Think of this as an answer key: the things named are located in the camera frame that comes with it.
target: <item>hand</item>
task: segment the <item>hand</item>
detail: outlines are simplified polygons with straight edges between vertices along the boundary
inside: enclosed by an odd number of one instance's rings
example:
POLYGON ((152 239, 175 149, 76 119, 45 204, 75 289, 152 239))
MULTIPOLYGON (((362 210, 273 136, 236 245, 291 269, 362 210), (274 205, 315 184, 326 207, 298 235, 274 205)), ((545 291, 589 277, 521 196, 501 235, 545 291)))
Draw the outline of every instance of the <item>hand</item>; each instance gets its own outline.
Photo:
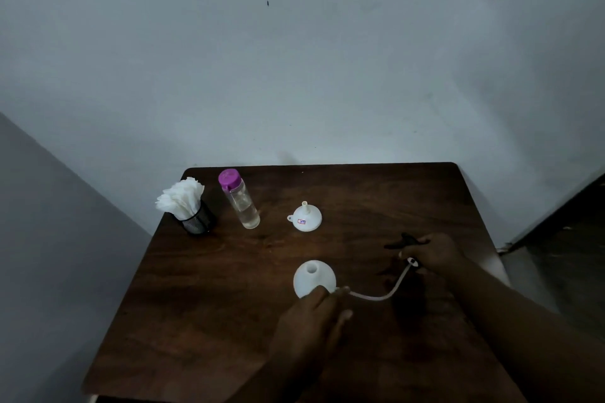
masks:
POLYGON ((335 351, 344 324, 352 310, 341 311, 348 287, 330 294, 322 286, 301 298, 279 322, 269 349, 269 363, 288 379, 307 380, 318 376, 335 351))
POLYGON ((442 276, 447 275, 448 271, 457 268, 458 264, 465 260, 450 236, 442 232, 428 234, 421 237, 418 242, 422 245, 405 247, 399 253, 399 258, 406 260, 408 257, 414 257, 422 266, 442 276))

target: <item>purple cap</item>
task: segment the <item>purple cap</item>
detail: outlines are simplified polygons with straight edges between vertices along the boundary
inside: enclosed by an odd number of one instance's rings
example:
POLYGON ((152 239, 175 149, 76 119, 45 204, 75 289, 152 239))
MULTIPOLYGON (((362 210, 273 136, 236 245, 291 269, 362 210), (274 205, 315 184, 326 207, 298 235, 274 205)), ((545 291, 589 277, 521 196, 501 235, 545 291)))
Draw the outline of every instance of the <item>purple cap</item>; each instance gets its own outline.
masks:
POLYGON ((231 191, 241 183, 241 176, 237 169, 225 169, 218 175, 218 183, 223 190, 231 191))

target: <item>wood grain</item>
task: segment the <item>wood grain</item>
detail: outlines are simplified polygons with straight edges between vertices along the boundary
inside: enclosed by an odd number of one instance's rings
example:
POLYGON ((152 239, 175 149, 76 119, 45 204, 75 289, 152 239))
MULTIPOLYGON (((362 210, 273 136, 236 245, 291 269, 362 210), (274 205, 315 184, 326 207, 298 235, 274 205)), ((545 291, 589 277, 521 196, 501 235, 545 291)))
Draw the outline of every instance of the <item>wood grain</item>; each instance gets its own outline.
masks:
MULTIPOLYGON (((279 315, 296 301, 294 271, 328 263, 339 285, 382 295, 395 279, 376 275, 407 231, 443 231, 474 260, 495 250, 458 167, 452 163, 238 168, 261 214, 244 229, 216 178, 192 168, 218 217, 207 236, 188 235, 165 214, 84 382, 87 393, 220 402, 258 369, 279 315), (286 216, 302 201, 322 225, 297 231, 286 216)), ((347 340, 315 401, 523 401, 442 279, 406 277, 397 296, 350 297, 347 340)))

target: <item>person's left hand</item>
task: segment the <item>person's left hand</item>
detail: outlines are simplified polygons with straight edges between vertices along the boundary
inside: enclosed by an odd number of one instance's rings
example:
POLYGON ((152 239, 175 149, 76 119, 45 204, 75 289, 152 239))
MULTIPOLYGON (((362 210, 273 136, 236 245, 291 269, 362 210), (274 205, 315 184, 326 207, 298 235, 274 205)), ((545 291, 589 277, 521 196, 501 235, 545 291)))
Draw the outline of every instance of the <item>person's left hand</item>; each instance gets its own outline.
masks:
POLYGON ((341 311, 341 299, 348 287, 330 294, 315 287, 286 311, 279 322, 269 348, 269 362, 288 379, 312 379, 335 351, 344 324, 352 310, 341 311))

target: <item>white tube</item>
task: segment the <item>white tube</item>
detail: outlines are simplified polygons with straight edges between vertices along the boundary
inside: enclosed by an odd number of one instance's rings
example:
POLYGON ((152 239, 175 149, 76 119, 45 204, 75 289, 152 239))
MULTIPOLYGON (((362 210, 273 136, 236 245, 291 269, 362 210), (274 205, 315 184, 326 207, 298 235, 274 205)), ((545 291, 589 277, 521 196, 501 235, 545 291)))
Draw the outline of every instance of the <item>white tube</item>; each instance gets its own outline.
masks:
POLYGON ((349 295, 361 298, 363 300, 368 300, 368 301, 384 301, 384 300, 388 300, 390 297, 393 296, 393 294, 399 288, 399 285, 401 284, 401 281, 404 279, 405 275, 407 274, 408 270, 410 269, 410 266, 411 266, 411 264, 408 263, 408 266, 405 267, 404 271, 399 276, 399 279, 397 279, 397 282, 395 283, 395 287, 393 287, 393 290, 391 290, 388 294, 384 295, 383 297, 369 297, 367 295, 361 295, 360 293, 355 293, 355 292, 349 292, 349 295))

